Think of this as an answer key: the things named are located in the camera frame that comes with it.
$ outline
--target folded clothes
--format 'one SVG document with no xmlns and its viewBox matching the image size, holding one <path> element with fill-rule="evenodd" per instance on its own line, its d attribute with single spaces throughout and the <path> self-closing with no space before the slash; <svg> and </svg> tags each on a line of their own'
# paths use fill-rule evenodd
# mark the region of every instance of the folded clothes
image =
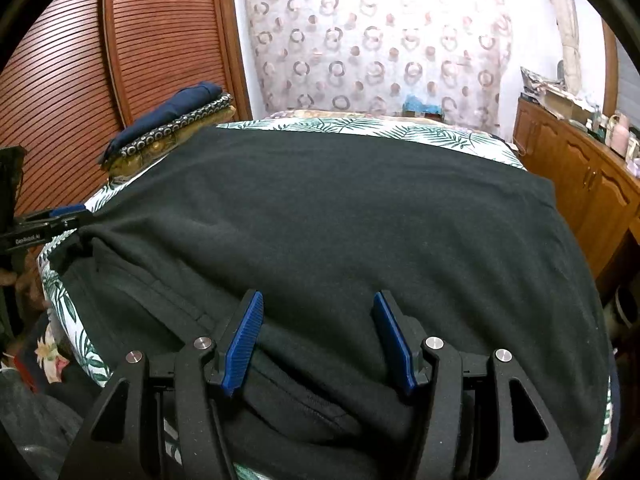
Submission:
<svg viewBox="0 0 640 480">
<path fill-rule="evenodd" d="M 222 88 L 215 83 L 201 81 L 197 85 L 178 90 L 159 107 L 137 119 L 131 126 L 117 134 L 102 154 L 99 164 L 105 163 L 111 153 L 136 140 L 140 135 L 163 126 L 178 117 L 212 102 L 222 94 Z"/>
</svg>

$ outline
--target wooden louvered door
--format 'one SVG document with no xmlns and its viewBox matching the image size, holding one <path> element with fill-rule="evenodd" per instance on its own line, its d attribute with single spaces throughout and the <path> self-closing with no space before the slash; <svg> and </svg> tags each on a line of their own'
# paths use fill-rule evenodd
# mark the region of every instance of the wooden louvered door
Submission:
<svg viewBox="0 0 640 480">
<path fill-rule="evenodd" d="M 76 203 L 106 179 L 98 155 L 120 129 L 99 0 L 54 0 L 0 74 L 0 146 L 28 150 L 17 213 Z"/>
<path fill-rule="evenodd" d="M 116 98 L 125 123 L 202 80 L 233 90 L 220 0 L 104 0 Z"/>
</svg>

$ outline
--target black fabric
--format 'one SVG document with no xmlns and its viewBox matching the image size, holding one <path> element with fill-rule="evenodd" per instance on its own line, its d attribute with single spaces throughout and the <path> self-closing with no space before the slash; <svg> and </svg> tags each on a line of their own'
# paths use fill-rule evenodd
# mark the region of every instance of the black fabric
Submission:
<svg viewBox="0 0 640 480">
<path fill-rule="evenodd" d="M 382 288 L 461 351 L 509 349 L 585 476 L 607 335 L 554 202 L 548 180 L 444 148 L 209 128 L 50 259 L 112 368 L 132 349 L 177 351 L 261 290 L 265 322 L 222 418 L 234 458 L 274 478 L 401 470 L 417 417 L 370 316 Z"/>
<path fill-rule="evenodd" d="M 178 90 L 171 98 L 154 108 L 129 127 L 117 134 L 107 145 L 99 163 L 104 163 L 111 153 L 136 140 L 142 134 L 150 132 L 158 126 L 168 124 L 178 117 L 193 112 L 220 97 L 222 88 L 209 81 L 201 81 L 197 85 Z"/>
</svg>

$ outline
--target bottle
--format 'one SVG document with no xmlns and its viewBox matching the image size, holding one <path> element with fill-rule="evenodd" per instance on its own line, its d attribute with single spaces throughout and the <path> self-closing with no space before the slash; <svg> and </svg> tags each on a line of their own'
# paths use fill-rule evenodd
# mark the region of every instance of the bottle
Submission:
<svg viewBox="0 0 640 480">
<path fill-rule="evenodd" d="M 611 134 L 611 149 L 620 156 L 626 155 L 629 146 L 629 118 L 620 114 L 618 124 L 613 127 Z"/>
</svg>

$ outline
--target wooden cabinet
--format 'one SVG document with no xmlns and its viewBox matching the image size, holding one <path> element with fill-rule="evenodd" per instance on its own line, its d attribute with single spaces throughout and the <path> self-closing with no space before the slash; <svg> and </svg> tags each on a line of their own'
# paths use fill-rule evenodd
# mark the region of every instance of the wooden cabinet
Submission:
<svg viewBox="0 0 640 480">
<path fill-rule="evenodd" d="M 514 130 L 520 160 L 556 186 L 558 211 L 574 232 L 594 278 L 613 269 L 621 244 L 632 239 L 639 216 L 640 182 L 624 161 L 543 108 L 521 100 Z M 598 280 L 611 283 L 611 279 Z"/>
</svg>

